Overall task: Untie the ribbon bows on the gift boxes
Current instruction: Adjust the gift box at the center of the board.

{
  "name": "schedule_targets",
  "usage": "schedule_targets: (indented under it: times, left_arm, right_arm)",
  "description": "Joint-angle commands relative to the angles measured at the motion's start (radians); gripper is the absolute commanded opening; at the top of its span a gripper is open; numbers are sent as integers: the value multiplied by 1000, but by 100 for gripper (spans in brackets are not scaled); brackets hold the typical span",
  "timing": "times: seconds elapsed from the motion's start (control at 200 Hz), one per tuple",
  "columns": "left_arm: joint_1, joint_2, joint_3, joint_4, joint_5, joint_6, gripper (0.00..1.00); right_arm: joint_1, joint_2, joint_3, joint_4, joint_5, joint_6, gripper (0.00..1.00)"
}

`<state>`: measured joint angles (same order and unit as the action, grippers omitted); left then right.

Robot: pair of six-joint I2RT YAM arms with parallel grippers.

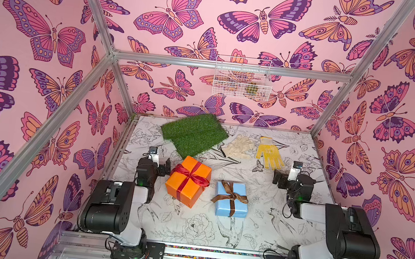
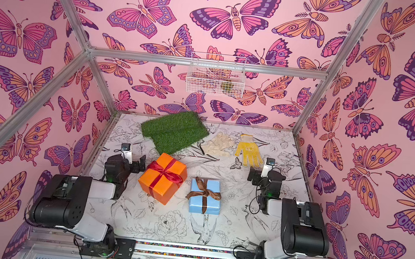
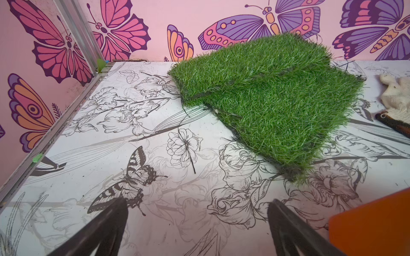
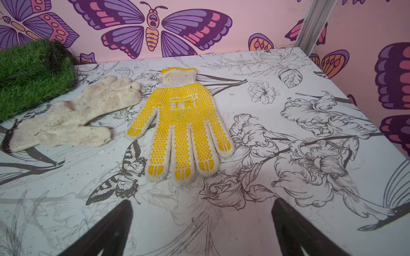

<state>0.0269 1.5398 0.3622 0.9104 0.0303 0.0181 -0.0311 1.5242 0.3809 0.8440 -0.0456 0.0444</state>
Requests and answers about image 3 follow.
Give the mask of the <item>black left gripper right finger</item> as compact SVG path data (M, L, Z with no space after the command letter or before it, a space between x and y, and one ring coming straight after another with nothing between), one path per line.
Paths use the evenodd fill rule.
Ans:
M278 256L343 256L281 201L268 206L268 222Z

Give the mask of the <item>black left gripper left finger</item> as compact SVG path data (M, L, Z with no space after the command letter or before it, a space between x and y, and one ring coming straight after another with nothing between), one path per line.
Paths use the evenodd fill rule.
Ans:
M124 198L116 199L51 256L117 256L128 220Z

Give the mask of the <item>orange gift box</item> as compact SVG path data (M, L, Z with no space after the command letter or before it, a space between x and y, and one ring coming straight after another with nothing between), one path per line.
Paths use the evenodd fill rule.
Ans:
M347 256L408 256L410 190L331 217L329 240Z

